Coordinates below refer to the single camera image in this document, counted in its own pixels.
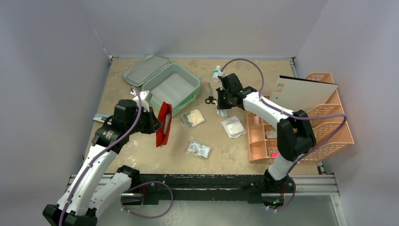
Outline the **red first aid pouch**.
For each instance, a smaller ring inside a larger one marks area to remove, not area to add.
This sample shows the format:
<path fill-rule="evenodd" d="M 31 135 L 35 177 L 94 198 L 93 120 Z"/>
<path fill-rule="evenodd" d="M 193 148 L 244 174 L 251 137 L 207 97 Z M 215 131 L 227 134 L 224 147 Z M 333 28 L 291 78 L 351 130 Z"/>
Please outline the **red first aid pouch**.
<path fill-rule="evenodd" d="M 156 147 L 166 145 L 168 142 L 172 121 L 172 105 L 163 102 L 158 114 L 161 127 L 156 132 Z"/>

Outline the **light blue patterned packet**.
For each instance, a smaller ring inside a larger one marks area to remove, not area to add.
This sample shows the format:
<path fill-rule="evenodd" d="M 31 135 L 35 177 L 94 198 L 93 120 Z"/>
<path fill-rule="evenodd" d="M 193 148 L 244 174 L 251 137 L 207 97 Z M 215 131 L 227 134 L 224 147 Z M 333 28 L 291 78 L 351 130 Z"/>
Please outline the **light blue patterned packet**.
<path fill-rule="evenodd" d="M 217 113 L 221 117 L 227 117 L 227 111 L 226 110 L 218 110 Z"/>

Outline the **grey green bandage strip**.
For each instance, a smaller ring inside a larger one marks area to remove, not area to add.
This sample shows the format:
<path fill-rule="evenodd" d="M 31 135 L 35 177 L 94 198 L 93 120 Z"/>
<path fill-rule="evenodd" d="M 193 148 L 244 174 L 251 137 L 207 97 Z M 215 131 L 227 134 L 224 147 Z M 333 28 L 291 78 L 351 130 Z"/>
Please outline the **grey green bandage strip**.
<path fill-rule="evenodd" d="M 165 117 L 165 127 L 163 129 L 163 135 L 166 135 L 168 132 L 168 128 L 170 126 L 170 118 L 171 118 L 171 114 L 167 113 L 166 117 Z"/>

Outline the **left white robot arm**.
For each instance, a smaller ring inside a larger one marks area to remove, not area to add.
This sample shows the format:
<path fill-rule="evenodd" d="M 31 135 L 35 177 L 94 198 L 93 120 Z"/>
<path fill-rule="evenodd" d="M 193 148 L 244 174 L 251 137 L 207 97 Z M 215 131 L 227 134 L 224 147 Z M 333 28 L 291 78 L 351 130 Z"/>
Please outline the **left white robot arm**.
<path fill-rule="evenodd" d="M 144 98 L 120 100 L 113 115 L 95 132 L 89 153 L 64 195 L 48 204 L 43 216 L 52 226 L 95 226 L 105 209 L 125 191 L 142 187 L 140 172 L 129 166 L 117 172 L 97 189 L 106 169 L 135 133 L 152 134 L 162 127 Z"/>

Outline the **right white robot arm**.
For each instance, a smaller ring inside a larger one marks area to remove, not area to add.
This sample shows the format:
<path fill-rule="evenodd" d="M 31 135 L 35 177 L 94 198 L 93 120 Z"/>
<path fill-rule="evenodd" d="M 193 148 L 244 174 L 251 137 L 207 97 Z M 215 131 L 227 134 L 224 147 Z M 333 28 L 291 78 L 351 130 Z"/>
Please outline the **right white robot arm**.
<path fill-rule="evenodd" d="M 266 99 L 251 86 L 243 87 L 236 74 L 219 78 L 221 87 L 217 88 L 217 109 L 227 110 L 238 107 L 254 113 L 272 125 L 277 131 L 278 155 L 274 163 L 265 171 L 264 185 L 271 192 L 282 187 L 283 179 L 291 167 L 308 153 L 315 145 L 316 138 L 303 110 L 296 112 L 284 109 Z"/>

